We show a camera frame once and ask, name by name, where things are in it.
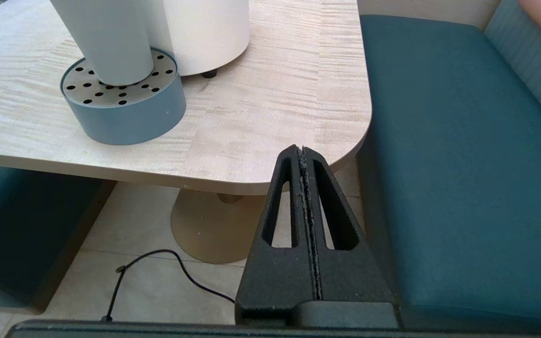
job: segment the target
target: table top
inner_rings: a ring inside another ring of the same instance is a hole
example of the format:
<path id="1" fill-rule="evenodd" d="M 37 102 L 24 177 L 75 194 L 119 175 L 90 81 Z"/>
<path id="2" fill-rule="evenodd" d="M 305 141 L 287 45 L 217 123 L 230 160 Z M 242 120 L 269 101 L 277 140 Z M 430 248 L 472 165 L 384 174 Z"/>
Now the table top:
<path id="1" fill-rule="evenodd" d="M 85 135 L 60 94 L 82 57 L 48 0 L 0 6 L 0 165 L 228 194 L 266 194 L 291 144 L 333 169 L 371 120 L 356 0 L 250 0 L 251 40 L 217 77 L 183 78 L 187 111 L 132 146 Z"/>

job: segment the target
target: white cylinder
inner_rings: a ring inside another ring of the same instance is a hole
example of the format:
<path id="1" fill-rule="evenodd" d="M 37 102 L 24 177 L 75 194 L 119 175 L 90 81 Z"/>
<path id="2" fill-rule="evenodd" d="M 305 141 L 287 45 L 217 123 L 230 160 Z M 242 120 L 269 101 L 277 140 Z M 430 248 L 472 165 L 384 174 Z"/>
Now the white cylinder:
<path id="1" fill-rule="evenodd" d="M 216 69 L 249 44 L 248 0 L 164 0 L 180 75 Z"/>
<path id="2" fill-rule="evenodd" d="M 148 29 L 135 0 L 51 0 L 98 79 L 138 83 L 153 69 Z"/>
<path id="3" fill-rule="evenodd" d="M 150 45 L 172 54 L 164 0 L 139 0 L 139 7 L 143 11 Z"/>

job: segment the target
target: cord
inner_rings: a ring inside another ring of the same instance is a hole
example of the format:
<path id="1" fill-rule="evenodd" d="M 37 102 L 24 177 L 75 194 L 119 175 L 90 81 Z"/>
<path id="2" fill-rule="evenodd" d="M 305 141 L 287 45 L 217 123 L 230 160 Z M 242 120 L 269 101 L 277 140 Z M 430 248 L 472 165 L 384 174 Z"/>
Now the cord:
<path id="1" fill-rule="evenodd" d="M 116 287 L 114 288 L 114 293 L 112 294 L 112 299 L 110 300 L 110 306 L 108 307 L 108 313 L 101 318 L 101 321 L 104 322 L 111 322 L 112 321 L 112 309 L 114 308 L 114 302 L 116 302 L 116 294 L 118 294 L 118 289 L 120 288 L 120 283 L 122 282 L 122 278 L 124 277 L 125 272 L 132 267 L 135 263 L 138 261 L 144 259 L 145 257 L 148 257 L 149 255 L 157 254 L 157 253 L 171 253 L 173 254 L 177 259 L 178 263 L 181 265 L 181 269 L 183 270 L 183 273 L 191 283 L 193 283 L 195 286 L 199 287 L 200 289 L 204 291 L 208 291 L 209 293 L 212 293 L 213 295 L 217 295 L 219 297 L 223 297 L 224 299 L 232 302 L 235 304 L 235 300 L 231 297 L 228 297 L 227 295 L 224 295 L 222 293 L 219 293 L 218 291 L 214 291 L 212 289 L 209 289 L 200 283 L 196 282 L 193 278 L 191 278 L 191 275 L 189 272 L 187 272 L 187 269 L 185 269 L 185 265 L 183 265 L 183 261 L 181 260 L 181 257 L 178 256 L 178 254 L 170 249 L 160 249 L 160 250 L 154 250 L 152 252 L 148 252 L 146 254 L 142 254 L 139 257 L 133 259 L 131 263 L 128 263 L 127 265 L 122 265 L 116 269 L 116 273 L 119 273 L 120 276 L 118 276 L 118 282 L 116 282 Z"/>

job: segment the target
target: black foot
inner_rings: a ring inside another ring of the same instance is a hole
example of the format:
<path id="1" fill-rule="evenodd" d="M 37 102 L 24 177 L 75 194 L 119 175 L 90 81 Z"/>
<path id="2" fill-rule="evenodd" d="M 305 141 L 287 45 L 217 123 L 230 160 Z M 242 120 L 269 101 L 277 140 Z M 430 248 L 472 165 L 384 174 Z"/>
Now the black foot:
<path id="1" fill-rule="evenodd" d="M 209 70 L 209 71 L 205 71 L 201 75 L 202 75 L 202 77 L 204 77 L 206 79 L 212 79 L 213 77 L 216 77 L 217 72 L 218 72 L 218 68 L 213 69 L 213 70 Z"/>

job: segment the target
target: table pedestal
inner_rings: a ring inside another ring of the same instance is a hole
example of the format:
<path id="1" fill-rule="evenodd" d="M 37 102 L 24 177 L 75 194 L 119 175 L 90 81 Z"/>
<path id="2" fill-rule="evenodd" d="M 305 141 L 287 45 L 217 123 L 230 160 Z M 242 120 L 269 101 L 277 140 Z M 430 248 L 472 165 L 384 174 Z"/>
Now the table pedestal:
<path id="1" fill-rule="evenodd" d="M 222 264 L 247 257 L 266 196 L 238 196 L 181 190 L 170 226 L 191 257 Z"/>

